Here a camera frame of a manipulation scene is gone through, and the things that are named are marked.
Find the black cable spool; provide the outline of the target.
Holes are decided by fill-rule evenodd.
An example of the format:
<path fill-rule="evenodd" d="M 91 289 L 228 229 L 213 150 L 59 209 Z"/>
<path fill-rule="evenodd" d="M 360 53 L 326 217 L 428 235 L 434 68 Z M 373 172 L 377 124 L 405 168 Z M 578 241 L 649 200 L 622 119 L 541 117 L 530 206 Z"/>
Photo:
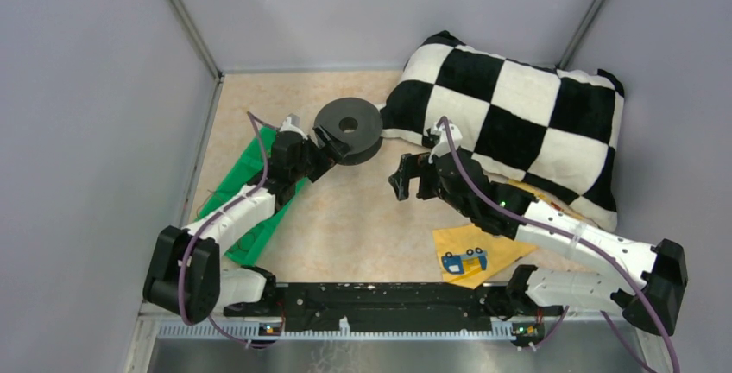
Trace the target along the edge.
<path fill-rule="evenodd" d="M 350 145 L 350 153 L 338 163 L 344 166 L 362 164 L 376 155 L 382 146 L 380 111 L 361 98 L 339 98 L 326 104 L 314 120 L 336 138 Z"/>

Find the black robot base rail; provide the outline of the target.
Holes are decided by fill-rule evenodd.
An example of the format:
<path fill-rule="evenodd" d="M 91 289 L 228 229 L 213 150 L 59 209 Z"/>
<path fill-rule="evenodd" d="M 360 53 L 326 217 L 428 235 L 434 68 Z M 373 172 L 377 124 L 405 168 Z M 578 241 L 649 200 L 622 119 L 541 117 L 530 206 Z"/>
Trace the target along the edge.
<path fill-rule="evenodd" d="M 224 309 L 224 316 L 272 317 L 287 332 L 487 332 L 516 316 L 559 316 L 560 306 L 537 307 L 503 284 L 462 288 L 442 282 L 291 282 L 267 287 L 256 303 Z"/>

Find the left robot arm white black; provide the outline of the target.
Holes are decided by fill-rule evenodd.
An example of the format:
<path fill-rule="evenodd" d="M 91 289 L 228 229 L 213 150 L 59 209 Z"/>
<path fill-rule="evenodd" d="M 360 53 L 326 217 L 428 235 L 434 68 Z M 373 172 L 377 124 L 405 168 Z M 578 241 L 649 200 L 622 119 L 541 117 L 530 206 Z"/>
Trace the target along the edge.
<path fill-rule="evenodd" d="M 304 179 L 315 181 L 355 150 L 323 126 L 311 138 L 294 126 L 276 131 L 271 146 L 258 137 L 262 168 L 226 203 L 184 228 L 158 235 L 142 297 L 188 325 L 205 320 L 218 303 L 220 258 L 238 238 L 272 218 Z"/>

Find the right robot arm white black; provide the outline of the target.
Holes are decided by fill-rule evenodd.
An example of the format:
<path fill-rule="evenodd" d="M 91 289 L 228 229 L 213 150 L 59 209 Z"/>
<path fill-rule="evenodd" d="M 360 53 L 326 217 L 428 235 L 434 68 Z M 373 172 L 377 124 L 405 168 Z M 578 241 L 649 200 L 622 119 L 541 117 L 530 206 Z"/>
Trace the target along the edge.
<path fill-rule="evenodd" d="M 651 334 L 676 330 L 688 285 L 683 246 L 617 236 L 552 207 L 533 193 L 492 181 L 477 161 L 460 149 L 431 161 L 428 153 L 405 154 L 388 182 L 397 199 L 409 196 L 418 179 L 418 199 L 438 198 L 480 230 L 551 250 L 589 273 L 522 266 L 506 291 L 508 307 L 529 314 L 535 307 L 569 306 L 619 313 Z"/>

